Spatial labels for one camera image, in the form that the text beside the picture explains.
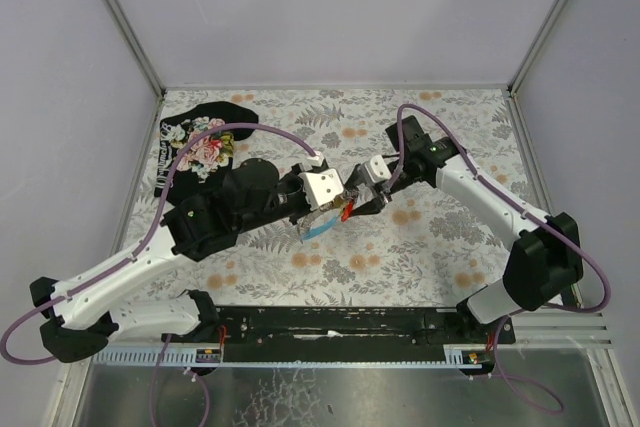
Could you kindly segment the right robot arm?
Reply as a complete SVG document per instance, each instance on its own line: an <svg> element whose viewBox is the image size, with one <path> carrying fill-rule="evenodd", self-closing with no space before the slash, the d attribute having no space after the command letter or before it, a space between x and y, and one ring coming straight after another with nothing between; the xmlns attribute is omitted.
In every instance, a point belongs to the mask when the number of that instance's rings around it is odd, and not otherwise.
<svg viewBox="0 0 640 427"><path fill-rule="evenodd" d="M461 301L458 311L487 325L515 311L535 311L582 279L578 226L566 213L552 216L489 179L452 137L432 139L409 116L388 127L398 153L388 163L380 156L354 167L348 190L367 186L373 197L353 215L376 215L392 194L426 183L453 197L483 221L508 250L502 277Z"/></svg>

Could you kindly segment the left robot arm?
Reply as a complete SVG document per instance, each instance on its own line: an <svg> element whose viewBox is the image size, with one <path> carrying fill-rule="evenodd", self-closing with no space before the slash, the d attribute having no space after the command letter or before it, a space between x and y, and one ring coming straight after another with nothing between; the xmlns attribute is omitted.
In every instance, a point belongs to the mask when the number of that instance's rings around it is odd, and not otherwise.
<svg viewBox="0 0 640 427"><path fill-rule="evenodd" d="M161 213L145 237L99 265L68 280L32 282L32 301L45 318L43 347L54 359L72 363L115 340L209 340L222 324L209 294L191 290L157 303L131 303L129 296L168 272L234 247L246 232L317 211L341 188L319 158L286 175L263 159L243 162L220 185Z"/></svg>

